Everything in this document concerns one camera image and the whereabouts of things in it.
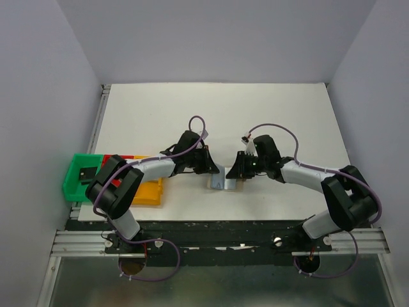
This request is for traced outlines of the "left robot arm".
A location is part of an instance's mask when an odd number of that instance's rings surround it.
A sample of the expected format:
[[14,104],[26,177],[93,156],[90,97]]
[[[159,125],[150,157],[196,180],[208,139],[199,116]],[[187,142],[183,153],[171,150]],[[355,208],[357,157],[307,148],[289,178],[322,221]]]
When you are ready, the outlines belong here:
[[120,236],[120,246],[129,253],[142,243],[140,225],[130,206],[145,182],[179,175],[190,168],[195,174],[218,174],[219,169],[201,136],[186,130],[170,149],[158,155],[128,162],[112,155],[88,184],[85,196],[95,210],[101,210]]

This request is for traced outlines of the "beige card holder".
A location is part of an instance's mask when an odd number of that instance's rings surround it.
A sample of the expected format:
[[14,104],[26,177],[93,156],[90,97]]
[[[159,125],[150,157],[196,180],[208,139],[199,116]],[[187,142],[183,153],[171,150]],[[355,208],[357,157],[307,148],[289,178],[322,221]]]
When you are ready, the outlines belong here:
[[216,164],[218,173],[212,173],[207,182],[207,188],[216,191],[239,192],[243,190],[243,182],[238,179],[227,179],[231,167]]

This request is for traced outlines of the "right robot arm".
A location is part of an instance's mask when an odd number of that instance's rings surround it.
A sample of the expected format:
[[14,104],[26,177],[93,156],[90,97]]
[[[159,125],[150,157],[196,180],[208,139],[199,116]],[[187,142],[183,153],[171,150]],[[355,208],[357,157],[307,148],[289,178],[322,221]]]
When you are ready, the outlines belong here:
[[378,213],[378,204],[360,171],[351,165],[326,171],[303,167],[292,157],[281,156],[269,135],[255,139],[243,137],[251,151],[239,151],[226,175],[231,180],[247,180],[260,173],[283,184],[296,184],[321,193],[327,210],[295,228],[291,239],[298,249],[307,251],[318,238],[339,231],[351,231]]

